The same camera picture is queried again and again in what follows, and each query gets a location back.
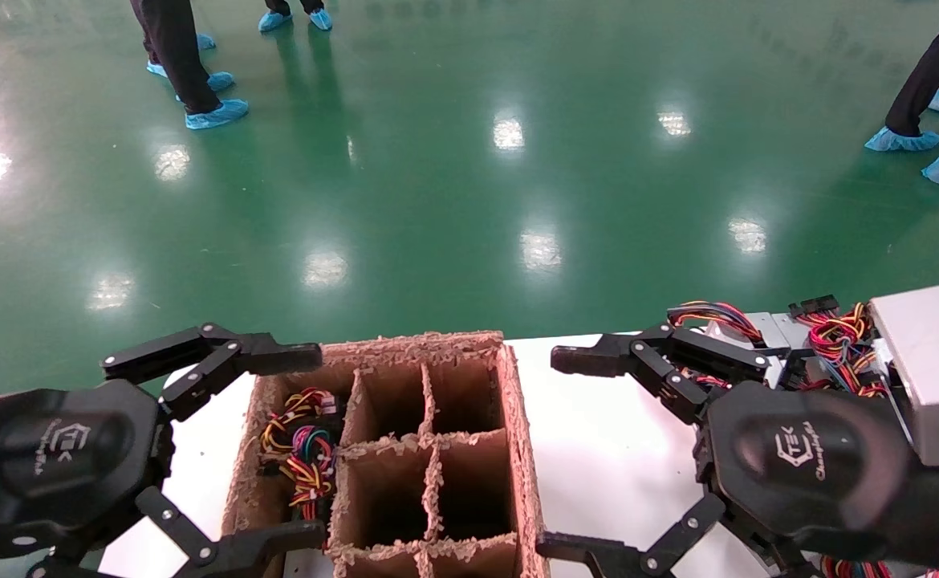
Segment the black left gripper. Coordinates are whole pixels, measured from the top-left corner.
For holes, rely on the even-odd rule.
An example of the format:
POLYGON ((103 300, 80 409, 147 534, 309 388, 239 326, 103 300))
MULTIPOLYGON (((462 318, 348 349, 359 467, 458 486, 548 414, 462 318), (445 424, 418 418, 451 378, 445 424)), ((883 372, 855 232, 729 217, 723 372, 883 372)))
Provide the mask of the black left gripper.
POLYGON ((327 531, 319 520, 214 542, 158 489, 173 454, 169 418, 191 418, 242 374, 322 365, 317 343, 280 344, 267 332, 203 324, 103 359, 106 378, 124 381, 0 396, 0 560, 51 547, 96 550, 142 516, 188 556, 176 577, 261 577, 278 555, 322 547, 327 531), (180 369, 184 376, 165 388, 161 404, 136 387, 180 369))

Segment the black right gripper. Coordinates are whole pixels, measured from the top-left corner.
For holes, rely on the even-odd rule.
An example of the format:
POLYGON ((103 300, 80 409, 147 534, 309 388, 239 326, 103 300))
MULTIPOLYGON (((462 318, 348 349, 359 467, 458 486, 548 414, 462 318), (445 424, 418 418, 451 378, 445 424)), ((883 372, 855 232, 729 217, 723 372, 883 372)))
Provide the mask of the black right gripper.
POLYGON ((543 531, 535 542, 540 556, 583 564, 594 577, 672 577, 720 523, 780 577, 818 577, 801 549, 890 552, 885 523, 917 458, 887 400, 770 390, 755 384, 768 369, 760 352, 665 324, 602 334, 591 347, 556 345, 551 369, 633 377, 682 423, 704 420, 711 491, 646 550, 543 531), (717 398, 715 385, 693 373, 734 387, 717 398))

